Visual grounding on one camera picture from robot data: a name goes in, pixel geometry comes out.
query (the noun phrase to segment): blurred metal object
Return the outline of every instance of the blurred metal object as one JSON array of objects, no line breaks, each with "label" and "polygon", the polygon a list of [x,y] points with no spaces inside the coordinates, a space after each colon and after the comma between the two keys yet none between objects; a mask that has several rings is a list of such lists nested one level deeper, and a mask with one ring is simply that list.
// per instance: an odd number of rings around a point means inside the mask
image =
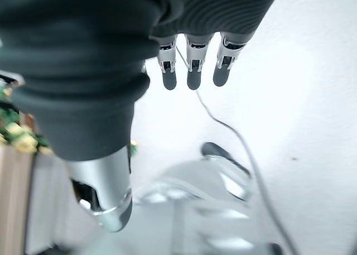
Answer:
[{"label": "blurred metal object", "polygon": [[219,45],[218,54],[217,54],[217,67],[222,68],[222,65],[227,65],[227,69],[232,68],[233,63],[239,56],[240,51],[244,45],[237,44],[235,42],[230,42],[227,37],[222,33],[221,44]]},{"label": "blurred metal object", "polygon": [[136,192],[122,232],[103,233],[74,254],[276,255],[250,218],[249,197],[233,195],[222,175],[250,194],[251,179],[223,157],[181,163]]},{"label": "blurred metal object", "polygon": [[132,211],[128,150],[89,161],[69,161],[76,199],[110,232],[123,229]]}]

